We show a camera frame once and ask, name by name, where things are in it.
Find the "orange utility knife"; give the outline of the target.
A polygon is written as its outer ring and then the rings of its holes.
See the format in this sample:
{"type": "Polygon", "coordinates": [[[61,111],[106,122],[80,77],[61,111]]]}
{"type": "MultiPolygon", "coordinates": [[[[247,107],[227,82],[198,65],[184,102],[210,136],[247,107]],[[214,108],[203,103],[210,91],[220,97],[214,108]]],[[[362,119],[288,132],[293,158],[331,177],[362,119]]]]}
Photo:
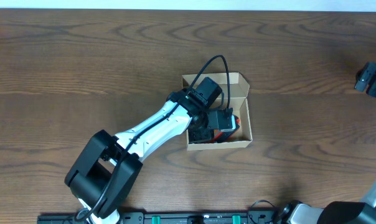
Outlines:
{"type": "Polygon", "coordinates": [[[214,131],[214,138],[213,142],[216,143],[222,143],[227,141],[230,137],[232,137],[240,128],[240,118],[233,115],[234,122],[235,122],[235,128],[232,131],[221,131],[221,130],[215,130],[214,131]]]}

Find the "cardboard box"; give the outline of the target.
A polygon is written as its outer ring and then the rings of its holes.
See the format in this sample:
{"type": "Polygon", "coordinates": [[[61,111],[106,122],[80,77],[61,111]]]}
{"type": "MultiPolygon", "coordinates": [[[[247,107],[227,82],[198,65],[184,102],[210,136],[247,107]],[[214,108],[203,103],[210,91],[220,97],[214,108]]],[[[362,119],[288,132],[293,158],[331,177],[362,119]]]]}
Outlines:
{"type": "MultiPolygon", "coordinates": [[[[194,81],[196,74],[183,75],[182,87],[187,88],[194,81]]],[[[202,74],[197,82],[194,84],[194,88],[205,78],[209,77],[215,81],[222,88],[225,94],[223,107],[227,105],[227,75],[226,73],[208,73],[202,74]]],[[[187,137],[187,150],[188,151],[200,151],[208,149],[235,149],[247,147],[252,141],[252,131],[250,123],[250,113],[248,106],[248,91],[250,85],[244,79],[243,75],[239,72],[230,72],[230,108],[233,109],[233,115],[237,116],[240,120],[239,129],[230,136],[225,142],[221,143],[190,143],[189,133],[186,131],[187,137]]]]}

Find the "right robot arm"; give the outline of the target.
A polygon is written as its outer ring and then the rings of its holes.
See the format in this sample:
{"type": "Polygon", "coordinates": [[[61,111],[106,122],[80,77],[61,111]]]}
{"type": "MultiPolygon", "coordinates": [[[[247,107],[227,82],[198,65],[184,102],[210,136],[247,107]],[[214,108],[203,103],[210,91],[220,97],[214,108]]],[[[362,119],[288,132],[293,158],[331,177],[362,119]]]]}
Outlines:
{"type": "MultiPolygon", "coordinates": [[[[376,62],[367,62],[356,74],[358,91],[376,98],[376,62]]],[[[331,202],[316,208],[299,201],[285,206],[275,216],[274,223],[288,224],[376,224],[376,181],[358,202],[331,202]]]]}

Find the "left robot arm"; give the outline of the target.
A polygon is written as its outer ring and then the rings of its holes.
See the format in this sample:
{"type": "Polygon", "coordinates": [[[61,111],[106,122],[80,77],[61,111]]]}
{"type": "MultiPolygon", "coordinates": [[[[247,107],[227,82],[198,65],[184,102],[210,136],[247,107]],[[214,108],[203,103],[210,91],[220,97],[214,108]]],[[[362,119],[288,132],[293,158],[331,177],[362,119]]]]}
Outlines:
{"type": "Polygon", "coordinates": [[[94,134],[65,177],[65,184],[84,206],[74,222],[98,218],[118,223],[118,206],[129,194],[145,158],[182,134],[222,93],[206,77],[197,87],[172,92],[162,108],[139,125],[114,135],[105,130],[94,134]]]}

